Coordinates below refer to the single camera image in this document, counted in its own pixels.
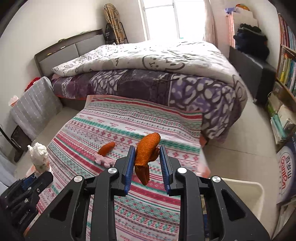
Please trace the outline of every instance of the tiled floor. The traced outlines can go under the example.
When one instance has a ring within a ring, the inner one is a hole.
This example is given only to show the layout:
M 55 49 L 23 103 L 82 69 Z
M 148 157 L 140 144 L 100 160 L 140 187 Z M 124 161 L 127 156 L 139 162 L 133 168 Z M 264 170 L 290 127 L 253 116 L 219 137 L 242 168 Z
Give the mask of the tiled floor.
M 53 118 L 36 141 L 48 145 L 77 111 L 64 108 Z M 269 118 L 249 100 L 240 119 L 232 126 L 224 143 L 210 141 L 204 153 L 212 175 L 259 182 L 265 190 L 261 222 L 271 235 L 276 223 L 277 161 Z M 23 178 L 30 168 L 28 153 L 18 162 L 16 177 Z

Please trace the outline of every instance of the window pane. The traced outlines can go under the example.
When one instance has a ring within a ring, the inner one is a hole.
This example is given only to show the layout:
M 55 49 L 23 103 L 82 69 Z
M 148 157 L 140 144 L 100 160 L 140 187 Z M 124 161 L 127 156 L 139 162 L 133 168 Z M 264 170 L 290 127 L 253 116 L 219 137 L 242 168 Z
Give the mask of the window pane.
M 172 6 L 148 8 L 145 12 L 150 39 L 175 39 L 178 37 Z
M 173 4 L 173 0 L 143 0 L 143 2 L 145 8 Z
M 180 38 L 202 41 L 205 33 L 205 4 L 201 0 L 175 0 Z

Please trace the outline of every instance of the gray headboard panel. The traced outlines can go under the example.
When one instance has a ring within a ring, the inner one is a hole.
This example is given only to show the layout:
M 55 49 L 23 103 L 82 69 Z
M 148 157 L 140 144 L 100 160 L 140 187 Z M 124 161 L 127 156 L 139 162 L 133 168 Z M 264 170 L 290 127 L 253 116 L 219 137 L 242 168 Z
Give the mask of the gray headboard panel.
M 78 58 L 105 44 L 103 30 L 94 30 L 63 39 L 34 56 L 41 76 L 50 76 L 52 68 Z

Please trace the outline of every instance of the gray checkered cloth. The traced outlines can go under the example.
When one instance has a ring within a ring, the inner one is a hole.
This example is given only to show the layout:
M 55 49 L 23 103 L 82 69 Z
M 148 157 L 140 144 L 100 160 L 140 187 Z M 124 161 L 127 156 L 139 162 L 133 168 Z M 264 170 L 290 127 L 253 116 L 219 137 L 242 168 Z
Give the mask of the gray checkered cloth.
M 11 109 L 13 120 L 32 141 L 43 131 L 51 118 L 62 109 L 47 77 L 36 81 Z

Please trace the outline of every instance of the colorful striped blanket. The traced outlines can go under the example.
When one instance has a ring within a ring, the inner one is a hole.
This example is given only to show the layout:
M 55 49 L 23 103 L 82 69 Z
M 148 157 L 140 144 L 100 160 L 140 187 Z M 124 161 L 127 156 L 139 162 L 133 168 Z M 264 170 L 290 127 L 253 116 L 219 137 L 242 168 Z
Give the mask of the colorful striped blanket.
M 95 153 L 110 141 L 116 142 L 116 146 L 108 157 L 118 159 L 127 155 L 130 145 L 136 147 L 144 136 L 158 132 L 160 145 L 166 146 L 169 156 L 178 158 L 184 167 L 209 175 L 206 163 L 199 162 L 200 113 L 109 95 L 95 96 L 88 102 L 48 145 L 54 183 L 40 194 L 40 212 L 74 176 L 89 178 L 105 169 L 95 163 Z M 159 158 L 149 165 L 151 180 L 147 186 L 134 174 L 128 196 L 115 197 L 118 240 L 170 241 L 178 232 L 180 199 L 166 195 Z M 87 240 L 90 239 L 92 205 L 93 198 L 89 206 Z

